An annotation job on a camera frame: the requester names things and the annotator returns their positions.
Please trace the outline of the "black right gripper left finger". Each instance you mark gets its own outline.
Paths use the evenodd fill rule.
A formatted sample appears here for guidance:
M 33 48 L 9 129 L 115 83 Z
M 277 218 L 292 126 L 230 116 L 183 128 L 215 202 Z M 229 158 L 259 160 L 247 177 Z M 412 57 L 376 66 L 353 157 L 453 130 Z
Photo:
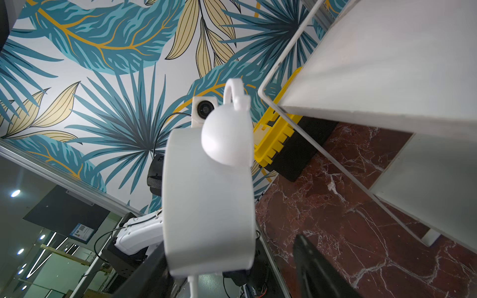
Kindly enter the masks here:
M 170 295 L 171 275 L 161 243 L 118 289 L 118 297 L 168 298 Z

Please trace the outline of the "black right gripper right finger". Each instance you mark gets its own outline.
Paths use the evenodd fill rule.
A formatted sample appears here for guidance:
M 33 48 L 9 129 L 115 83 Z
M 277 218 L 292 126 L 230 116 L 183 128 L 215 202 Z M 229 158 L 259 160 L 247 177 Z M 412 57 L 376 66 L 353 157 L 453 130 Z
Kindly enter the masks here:
M 295 237 L 293 257 L 303 298 L 361 298 L 307 237 Z

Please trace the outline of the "white round alarm clock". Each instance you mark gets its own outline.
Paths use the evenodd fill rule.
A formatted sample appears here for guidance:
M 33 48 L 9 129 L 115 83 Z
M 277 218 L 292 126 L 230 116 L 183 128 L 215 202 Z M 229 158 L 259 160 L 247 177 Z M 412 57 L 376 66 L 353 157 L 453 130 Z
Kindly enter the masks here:
M 250 269 L 255 256 L 251 98 L 229 79 L 199 128 L 175 129 L 165 151 L 163 235 L 170 274 L 198 296 L 202 274 Z

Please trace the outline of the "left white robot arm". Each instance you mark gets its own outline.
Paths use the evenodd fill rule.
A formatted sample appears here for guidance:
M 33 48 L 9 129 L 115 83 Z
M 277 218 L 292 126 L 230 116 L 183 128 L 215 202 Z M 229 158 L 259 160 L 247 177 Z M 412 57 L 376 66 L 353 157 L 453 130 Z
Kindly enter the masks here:
M 107 234 L 111 239 L 98 256 L 120 274 L 129 274 L 163 242 L 162 210 L 142 217 L 129 214 L 126 221 Z

